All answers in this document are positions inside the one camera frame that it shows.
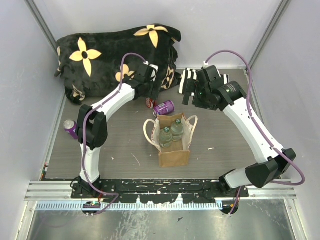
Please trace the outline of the red soda can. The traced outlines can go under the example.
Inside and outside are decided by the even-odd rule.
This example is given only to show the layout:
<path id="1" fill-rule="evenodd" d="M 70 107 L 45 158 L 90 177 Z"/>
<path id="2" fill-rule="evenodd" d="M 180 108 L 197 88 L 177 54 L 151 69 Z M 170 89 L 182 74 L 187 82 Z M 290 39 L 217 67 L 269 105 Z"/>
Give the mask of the red soda can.
<path id="1" fill-rule="evenodd" d="M 155 106 L 157 106 L 157 101 L 155 99 L 152 99 L 152 98 L 146 98 L 145 99 L 145 103 L 146 103 L 146 106 L 149 108 L 149 109 L 153 109 Z"/>

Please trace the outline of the glass soda water bottle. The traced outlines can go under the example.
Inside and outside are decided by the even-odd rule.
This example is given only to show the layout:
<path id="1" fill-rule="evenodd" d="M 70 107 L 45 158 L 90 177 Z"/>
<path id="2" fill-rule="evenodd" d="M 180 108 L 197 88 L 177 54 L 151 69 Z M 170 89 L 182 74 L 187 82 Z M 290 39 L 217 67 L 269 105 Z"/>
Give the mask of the glass soda water bottle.
<path id="1" fill-rule="evenodd" d="M 172 140 L 174 142 L 180 141 L 184 134 L 184 125 L 181 119 L 176 119 L 171 125 Z"/>

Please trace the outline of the burlap canvas tote bag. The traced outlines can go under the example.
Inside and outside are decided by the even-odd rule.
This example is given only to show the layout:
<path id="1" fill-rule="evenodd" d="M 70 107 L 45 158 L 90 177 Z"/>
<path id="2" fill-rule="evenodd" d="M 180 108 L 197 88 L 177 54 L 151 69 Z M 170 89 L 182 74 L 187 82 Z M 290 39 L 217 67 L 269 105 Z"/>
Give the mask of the burlap canvas tote bag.
<path id="1" fill-rule="evenodd" d="M 171 127 L 175 120 L 181 120 L 183 126 L 182 139 L 173 141 L 169 147 L 160 145 L 160 132 L 165 127 Z M 143 124 L 143 133 L 146 140 L 158 150 L 158 162 L 162 168 L 181 167 L 189 164 L 190 146 L 198 124 L 198 117 L 192 115 L 187 118 L 184 113 L 172 116 L 159 115 L 155 120 L 147 119 Z"/>

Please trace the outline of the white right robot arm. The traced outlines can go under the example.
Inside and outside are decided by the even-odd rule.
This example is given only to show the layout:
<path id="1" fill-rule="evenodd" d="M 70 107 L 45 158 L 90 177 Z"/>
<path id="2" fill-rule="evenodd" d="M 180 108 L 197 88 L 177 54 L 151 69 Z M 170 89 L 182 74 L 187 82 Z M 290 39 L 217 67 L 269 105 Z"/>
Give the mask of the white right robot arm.
<path id="1" fill-rule="evenodd" d="M 237 188 L 253 185 L 263 188 L 274 182 L 289 168 L 288 160 L 294 161 L 293 149 L 285 149 L 263 125 L 247 100 L 247 94 L 236 81 L 228 81 L 212 65 L 201 70 L 186 68 L 180 81 L 184 105 L 220 110 L 238 128 L 248 143 L 256 163 L 242 169 L 234 169 L 219 178 L 219 191 L 231 197 Z"/>

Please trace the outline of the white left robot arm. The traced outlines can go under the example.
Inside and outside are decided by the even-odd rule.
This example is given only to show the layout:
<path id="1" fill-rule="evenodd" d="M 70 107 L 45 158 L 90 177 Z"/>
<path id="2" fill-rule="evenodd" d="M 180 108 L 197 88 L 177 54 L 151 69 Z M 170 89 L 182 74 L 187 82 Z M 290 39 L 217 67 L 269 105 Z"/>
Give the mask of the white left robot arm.
<path id="1" fill-rule="evenodd" d="M 133 75 L 125 76 L 122 83 L 109 95 L 92 105 L 82 105 L 75 133 L 81 149 L 81 170 L 74 191 L 95 198 L 100 187 L 100 152 L 108 138 L 108 121 L 125 104 L 158 93 L 155 82 L 159 67 L 147 61 L 140 64 Z"/>

